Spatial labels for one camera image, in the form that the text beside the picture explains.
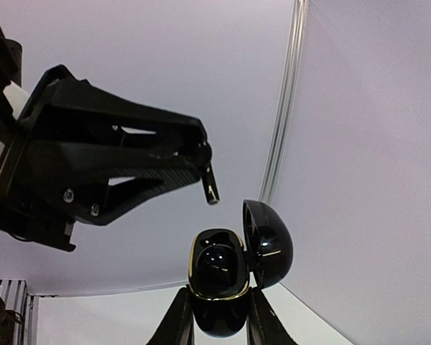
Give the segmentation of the black earbud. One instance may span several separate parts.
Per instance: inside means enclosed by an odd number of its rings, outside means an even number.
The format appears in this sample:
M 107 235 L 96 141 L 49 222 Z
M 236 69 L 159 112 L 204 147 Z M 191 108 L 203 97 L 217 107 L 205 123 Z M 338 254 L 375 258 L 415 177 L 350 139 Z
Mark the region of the black earbud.
M 195 276 L 197 283 L 205 290 L 212 287 L 234 287 L 238 279 L 235 250 L 225 244 L 205 248 L 197 258 Z
M 220 201 L 216 179 L 211 165 L 212 156 L 212 148 L 207 142 L 202 142 L 198 145 L 195 153 L 196 165 L 200 171 L 205 198 L 209 205 L 215 205 Z

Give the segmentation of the left aluminium corner post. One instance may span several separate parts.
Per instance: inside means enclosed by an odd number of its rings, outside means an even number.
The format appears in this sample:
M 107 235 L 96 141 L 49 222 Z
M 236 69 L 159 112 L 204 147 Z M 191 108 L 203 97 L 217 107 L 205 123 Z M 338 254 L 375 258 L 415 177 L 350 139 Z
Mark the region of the left aluminium corner post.
M 308 1 L 306 0 L 293 2 L 274 130 L 259 193 L 259 200 L 266 204 L 272 203 L 274 199 L 274 192 L 279 180 L 279 171 L 286 147 L 288 126 L 292 117 L 300 72 L 302 46 L 307 21 L 307 8 Z

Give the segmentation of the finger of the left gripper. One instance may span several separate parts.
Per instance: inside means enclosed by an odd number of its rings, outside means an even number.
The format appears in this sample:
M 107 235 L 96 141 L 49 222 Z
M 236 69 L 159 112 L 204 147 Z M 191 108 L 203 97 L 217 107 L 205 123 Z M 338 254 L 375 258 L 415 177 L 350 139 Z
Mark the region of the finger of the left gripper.
M 127 101 L 85 80 L 48 86 L 39 117 L 41 158 L 205 158 L 201 120 Z

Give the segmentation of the aluminium front rail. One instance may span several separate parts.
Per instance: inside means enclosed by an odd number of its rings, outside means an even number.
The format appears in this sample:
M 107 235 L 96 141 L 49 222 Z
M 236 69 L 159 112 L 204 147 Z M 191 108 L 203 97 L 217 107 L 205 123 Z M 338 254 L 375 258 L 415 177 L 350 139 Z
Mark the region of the aluminium front rail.
M 29 293 L 25 280 L 5 279 L 0 279 L 0 298 L 17 320 L 10 321 L 11 344 L 35 345 L 39 298 Z

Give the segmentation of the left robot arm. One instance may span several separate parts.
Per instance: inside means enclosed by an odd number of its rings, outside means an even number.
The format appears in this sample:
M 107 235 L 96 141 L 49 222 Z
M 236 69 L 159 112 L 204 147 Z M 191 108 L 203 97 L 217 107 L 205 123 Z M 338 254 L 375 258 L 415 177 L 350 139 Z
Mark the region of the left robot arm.
M 124 100 L 64 65 L 26 93 L 21 53 L 0 27 L 0 231 L 71 252 L 76 222 L 105 226 L 197 182 L 218 202 L 199 119 Z

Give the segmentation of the black charging case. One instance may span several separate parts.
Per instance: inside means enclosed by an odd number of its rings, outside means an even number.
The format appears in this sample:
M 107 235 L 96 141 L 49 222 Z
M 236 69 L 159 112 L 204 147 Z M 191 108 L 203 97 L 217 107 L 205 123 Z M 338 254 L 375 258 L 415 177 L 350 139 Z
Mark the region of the black charging case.
M 292 266 L 292 237 L 279 214 L 265 203 L 245 200 L 242 215 L 243 236 L 230 229 L 207 229 L 190 250 L 193 314 L 199 328 L 217 338 L 244 327 L 251 279 L 258 288 L 269 288 Z

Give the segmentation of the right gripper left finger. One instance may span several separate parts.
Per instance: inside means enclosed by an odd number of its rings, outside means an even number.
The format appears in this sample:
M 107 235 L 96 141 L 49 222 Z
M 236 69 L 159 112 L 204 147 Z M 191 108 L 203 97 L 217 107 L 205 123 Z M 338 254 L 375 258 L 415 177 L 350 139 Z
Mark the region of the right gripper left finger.
M 190 289 L 178 290 L 147 345 L 193 345 L 195 343 L 193 310 Z

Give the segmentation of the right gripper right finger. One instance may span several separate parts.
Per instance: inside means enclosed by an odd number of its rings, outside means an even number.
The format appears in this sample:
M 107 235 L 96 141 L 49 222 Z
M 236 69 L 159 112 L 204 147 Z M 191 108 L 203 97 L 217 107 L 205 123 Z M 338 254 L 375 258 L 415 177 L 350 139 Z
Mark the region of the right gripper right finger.
M 249 290 L 246 335 L 249 345 L 297 345 L 257 287 Z

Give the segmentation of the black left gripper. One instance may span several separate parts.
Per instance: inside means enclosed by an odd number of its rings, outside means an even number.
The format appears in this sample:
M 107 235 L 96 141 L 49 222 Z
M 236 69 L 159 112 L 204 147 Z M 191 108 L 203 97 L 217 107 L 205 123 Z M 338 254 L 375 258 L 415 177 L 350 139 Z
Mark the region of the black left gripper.
M 0 71 L 0 230 L 72 252 L 76 221 L 105 226 L 149 199 L 198 182 L 205 148 L 163 153 L 39 142 L 45 90 L 64 78 L 76 79 L 64 65 L 47 70 L 14 117 L 4 93 L 11 81 Z

